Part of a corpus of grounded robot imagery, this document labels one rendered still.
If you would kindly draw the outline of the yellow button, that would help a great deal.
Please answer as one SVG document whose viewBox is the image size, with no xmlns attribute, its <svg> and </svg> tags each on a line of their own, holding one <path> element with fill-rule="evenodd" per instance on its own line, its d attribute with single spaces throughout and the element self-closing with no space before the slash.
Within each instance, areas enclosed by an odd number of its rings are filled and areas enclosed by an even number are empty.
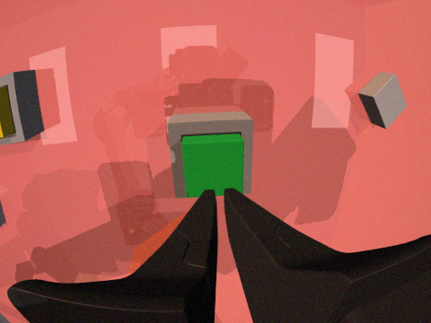
<svg viewBox="0 0 431 323">
<path fill-rule="evenodd" d="M 44 132 L 36 71 L 0 78 L 0 144 L 20 143 Z"/>
</svg>

